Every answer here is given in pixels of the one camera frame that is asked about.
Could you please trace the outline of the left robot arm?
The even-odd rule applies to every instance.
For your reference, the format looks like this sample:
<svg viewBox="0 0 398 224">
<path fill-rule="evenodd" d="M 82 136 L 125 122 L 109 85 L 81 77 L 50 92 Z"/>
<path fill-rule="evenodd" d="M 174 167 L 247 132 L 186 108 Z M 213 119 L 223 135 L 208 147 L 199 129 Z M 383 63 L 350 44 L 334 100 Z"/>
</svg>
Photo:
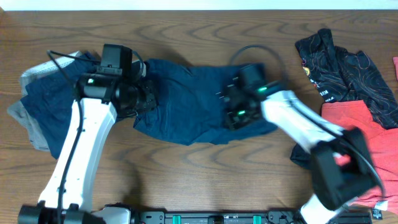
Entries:
<svg viewBox="0 0 398 224">
<path fill-rule="evenodd" d="M 141 56 L 123 45 L 104 44 L 93 73 L 74 82 L 74 101 L 67 136 L 54 172 L 37 205 L 23 205 L 18 223 L 139 223 L 139 216 L 121 203 L 94 212 L 93 190 L 108 134 L 118 118 L 134 117 L 157 106 L 156 90 L 144 80 Z"/>
</svg>

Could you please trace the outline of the dark blue denim shorts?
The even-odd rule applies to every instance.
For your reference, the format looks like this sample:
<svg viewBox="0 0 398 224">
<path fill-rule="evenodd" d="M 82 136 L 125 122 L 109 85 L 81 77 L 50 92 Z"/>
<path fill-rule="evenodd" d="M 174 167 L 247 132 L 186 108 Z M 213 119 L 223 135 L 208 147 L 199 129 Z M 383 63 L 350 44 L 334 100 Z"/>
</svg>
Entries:
<svg viewBox="0 0 398 224">
<path fill-rule="evenodd" d="M 242 65 L 186 67 L 161 59 L 149 59 L 146 65 L 146 77 L 158 91 L 158 105 L 150 112 L 137 115 L 134 129 L 150 137 L 186 146 L 227 144 L 277 129 L 264 119 L 237 130 L 226 127 L 226 104 L 220 93 Z"/>
</svg>

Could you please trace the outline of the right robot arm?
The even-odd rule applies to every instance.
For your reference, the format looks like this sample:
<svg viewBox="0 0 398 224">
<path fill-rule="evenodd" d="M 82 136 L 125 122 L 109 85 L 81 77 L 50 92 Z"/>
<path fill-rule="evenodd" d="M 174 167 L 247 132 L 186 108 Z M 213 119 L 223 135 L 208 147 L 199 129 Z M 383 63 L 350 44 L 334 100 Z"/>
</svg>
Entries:
<svg viewBox="0 0 398 224">
<path fill-rule="evenodd" d="M 325 120 L 286 89 L 285 81 L 267 82 L 264 72 L 249 64 L 218 94 L 226 103 L 229 129 L 264 119 L 310 156 L 313 195 L 297 212 L 268 212 L 268 223 L 328 223 L 369 190 L 384 190 L 361 130 Z"/>
</svg>

